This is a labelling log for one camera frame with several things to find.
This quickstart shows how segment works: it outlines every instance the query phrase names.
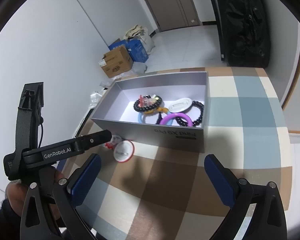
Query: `gray open box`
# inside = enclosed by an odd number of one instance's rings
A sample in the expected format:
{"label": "gray open box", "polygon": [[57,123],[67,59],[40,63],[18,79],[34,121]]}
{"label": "gray open box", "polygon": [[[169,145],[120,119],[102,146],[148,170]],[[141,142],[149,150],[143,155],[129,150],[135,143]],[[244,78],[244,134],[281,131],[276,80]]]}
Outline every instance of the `gray open box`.
{"label": "gray open box", "polygon": [[[202,152],[203,130],[207,123],[207,72],[177,72],[155,74],[117,81],[112,84],[97,105],[92,120],[102,129],[112,134],[140,143],[180,150]],[[163,105],[168,107],[172,101],[191,98],[205,105],[203,121],[198,127],[181,127],[174,120],[171,126],[156,123],[158,113],[146,115],[149,124],[138,123],[138,113],[133,109],[140,95],[159,95]],[[194,121],[200,110],[192,107],[187,113]]]}

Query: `door frame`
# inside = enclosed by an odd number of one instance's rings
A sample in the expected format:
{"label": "door frame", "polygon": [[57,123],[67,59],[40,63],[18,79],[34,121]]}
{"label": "door frame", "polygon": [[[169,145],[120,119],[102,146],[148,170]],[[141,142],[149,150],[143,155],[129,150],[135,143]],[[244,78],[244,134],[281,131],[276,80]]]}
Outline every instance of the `door frame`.
{"label": "door frame", "polygon": [[[159,25],[159,22],[158,22],[157,18],[156,18],[155,15],[154,15],[154,12],[153,12],[153,10],[152,10],[152,8],[151,8],[151,6],[150,6],[149,1],[148,1],[148,0],[145,0],[145,1],[146,1],[146,4],[147,4],[147,6],[148,6],[148,8],[149,8],[149,10],[150,10],[150,12],[151,12],[151,15],[152,15],[152,17],[153,17],[155,23],[157,24],[157,27],[158,27],[159,32],[162,32],[162,30],[161,30],[161,28],[160,28],[160,25]],[[200,25],[201,25],[201,21],[200,21],[199,16],[198,16],[197,8],[195,7],[193,0],[191,0],[191,3],[192,3],[192,6],[193,6],[193,8],[194,8],[194,11],[195,11],[195,16],[197,17],[198,26],[200,26]]]}

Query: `purple bangle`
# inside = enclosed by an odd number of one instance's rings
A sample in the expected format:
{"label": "purple bangle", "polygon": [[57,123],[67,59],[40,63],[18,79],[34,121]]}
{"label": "purple bangle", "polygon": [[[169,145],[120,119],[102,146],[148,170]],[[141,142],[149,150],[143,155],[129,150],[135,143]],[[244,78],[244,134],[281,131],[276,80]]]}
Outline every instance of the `purple bangle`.
{"label": "purple bangle", "polygon": [[189,116],[187,116],[184,113],[172,113],[172,114],[168,114],[165,118],[163,118],[160,122],[160,125],[165,125],[169,120],[176,118],[176,117],[181,117],[186,119],[186,121],[188,122],[188,127],[193,127],[192,124],[192,120]]}

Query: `blue cardboard box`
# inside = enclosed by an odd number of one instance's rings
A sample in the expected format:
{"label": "blue cardboard box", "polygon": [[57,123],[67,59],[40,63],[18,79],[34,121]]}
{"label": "blue cardboard box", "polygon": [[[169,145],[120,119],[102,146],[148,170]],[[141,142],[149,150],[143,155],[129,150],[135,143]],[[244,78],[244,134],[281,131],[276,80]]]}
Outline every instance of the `blue cardboard box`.
{"label": "blue cardboard box", "polygon": [[121,45],[125,45],[127,51],[129,52],[130,57],[135,62],[145,63],[149,58],[140,40],[130,40],[128,42],[126,40],[119,41],[111,44],[109,46],[109,50],[113,50]]}

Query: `round badge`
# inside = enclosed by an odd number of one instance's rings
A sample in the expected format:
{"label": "round badge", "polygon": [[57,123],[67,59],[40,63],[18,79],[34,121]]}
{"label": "round badge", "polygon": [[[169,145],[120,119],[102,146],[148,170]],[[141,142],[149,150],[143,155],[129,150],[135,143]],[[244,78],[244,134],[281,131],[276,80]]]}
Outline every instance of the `round badge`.
{"label": "round badge", "polygon": [[192,105],[190,98],[181,98],[171,103],[169,111],[171,113],[180,113],[187,110]]}
{"label": "round badge", "polygon": [[128,161],[134,153],[134,145],[131,141],[125,140],[120,142],[113,151],[114,158],[119,163]]}

